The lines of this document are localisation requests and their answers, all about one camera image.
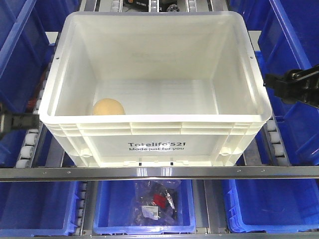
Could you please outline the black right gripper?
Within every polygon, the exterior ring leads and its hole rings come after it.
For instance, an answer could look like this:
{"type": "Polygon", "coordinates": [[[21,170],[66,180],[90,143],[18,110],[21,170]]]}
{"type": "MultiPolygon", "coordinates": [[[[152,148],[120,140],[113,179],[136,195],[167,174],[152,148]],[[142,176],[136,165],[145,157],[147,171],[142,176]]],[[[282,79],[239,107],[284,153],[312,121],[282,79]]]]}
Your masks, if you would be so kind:
{"type": "Polygon", "coordinates": [[[274,90],[274,95],[286,104],[301,102],[319,106],[319,66],[309,69],[293,69],[284,75],[266,74],[264,86],[274,90]]]}

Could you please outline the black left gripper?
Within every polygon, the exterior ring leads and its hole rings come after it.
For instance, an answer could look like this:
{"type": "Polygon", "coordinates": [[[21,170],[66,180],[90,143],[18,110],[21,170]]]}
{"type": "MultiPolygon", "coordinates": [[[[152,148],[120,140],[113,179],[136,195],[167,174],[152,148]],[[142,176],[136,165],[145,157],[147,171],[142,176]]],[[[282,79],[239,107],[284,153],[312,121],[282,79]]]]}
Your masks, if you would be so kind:
{"type": "Polygon", "coordinates": [[[0,104],[0,138],[3,139],[14,130],[35,129],[39,127],[39,115],[32,113],[14,113],[0,104]]]}

